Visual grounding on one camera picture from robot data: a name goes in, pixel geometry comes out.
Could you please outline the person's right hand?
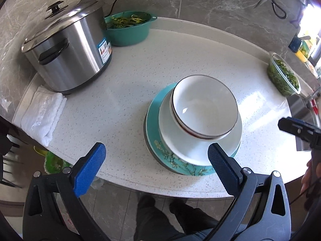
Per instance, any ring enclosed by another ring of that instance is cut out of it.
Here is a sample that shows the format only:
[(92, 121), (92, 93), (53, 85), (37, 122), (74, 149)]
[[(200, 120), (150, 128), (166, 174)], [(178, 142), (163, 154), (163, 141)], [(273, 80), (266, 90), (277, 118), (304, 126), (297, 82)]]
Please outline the person's right hand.
[(311, 183), (311, 177), (312, 177), (313, 172), (315, 172), (317, 177), (320, 178), (321, 177), (321, 164), (318, 163), (317, 167), (315, 169), (313, 169), (312, 168), (312, 160), (309, 160), (307, 162), (307, 170), (306, 170), (305, 174), (303, 175), (303, 178), (301, 179), (300, 194), (305, 192), (305, 190), (307, 190), (307, 188), (309, 187), (309, 185)]

